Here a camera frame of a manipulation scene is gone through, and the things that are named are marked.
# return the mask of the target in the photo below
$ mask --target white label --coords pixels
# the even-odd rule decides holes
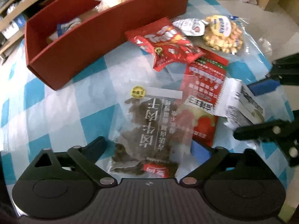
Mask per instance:
[[[204,100],[198,99],[195,96],[189,95],[189,97],[186,99],[185,101],[185,105],[191,105],[191,106],[195,106],[198,107],[202,110],[204,110],[205,112],[209,113],[209,114],[214,114],[214,110],[213,110],[213,104],[208,103]]]
[[[172,99],[182,99],[183,91],[170,90],[157,87],[146,87],[146,94],[155,97],[164,97]]]

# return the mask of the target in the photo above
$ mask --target red box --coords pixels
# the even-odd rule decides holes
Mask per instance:
[[[25,25],[26,63],[40,80],[60,89],[85,67],[126,41],[125,32],[186,12],[188,0],[130,0],[93,15],[51,44],[57,24],[93,9],[94,0],[57,0]]]

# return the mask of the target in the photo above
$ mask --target table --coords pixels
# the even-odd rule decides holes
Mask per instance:
[[[189,0],[182,18],[204,18],[211,14],[229,15],[216,0]],[[271,68],[250,35],[245,34],[244,53],[229,56],[229,77],[246,84],[262,79]],[[98,136],[109,137],[114,123],[113,112],[119,107],[116,88],[134,77],[137,81],[147,77],[157,80],[183,74],[185,64],[172,63],[161,72],[152,69],[153,57],[139,47],[126,42],[76,75],[61,90],[53,91],[44,85],[27,68],[24,41],[15,59],[0,69],[0,143],[1,157],[9,194],[14,183],[28,164],[43,148],[66,151],[72,146],[85,146]],[[261,95],[266,108],[266,119],[292,120],[293,115],[282,87]],[[223,146],[231,152],[243,152],[246,144],[232,137],[232,132],[219,120],[214,146]],[[113,155],[110,144],[99,166]],[[274,143],[262,144],[257,153],[270,166],[285,188],[294,171]],[[187,166],[179,177],[196,166]]]

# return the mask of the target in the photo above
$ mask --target beef jerky bag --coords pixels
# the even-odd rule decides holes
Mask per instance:
[[[123,86],[120,110],[110,134],[115,154],[108,171],[144,177],[174,177],[190,152],[193,114],[181,107],[184,89],[150,87],[131,82]],[[189,132],[181,130],[182,126]]]

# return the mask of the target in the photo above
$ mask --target red snack bag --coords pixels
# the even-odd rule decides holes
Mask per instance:
[[[167,18],[127,31],[127,39],[155,55],[153,68],[161,71],[172,62],[191,63],[204,53],[194,46]]]
[[[196,75],[198,80],[195,84],[187,85],[187,80],[183,79],[182,87],[189,87],[186,104],[201,109],[200,113],[196,112],[198,124],[194,127],[193,139],[212,146],[218,119],[213,115],[213,106],[217,103],[222,89],[228,60],[208,50],[202,50],[205,55],[188,65],[185,71],[185,75]]]

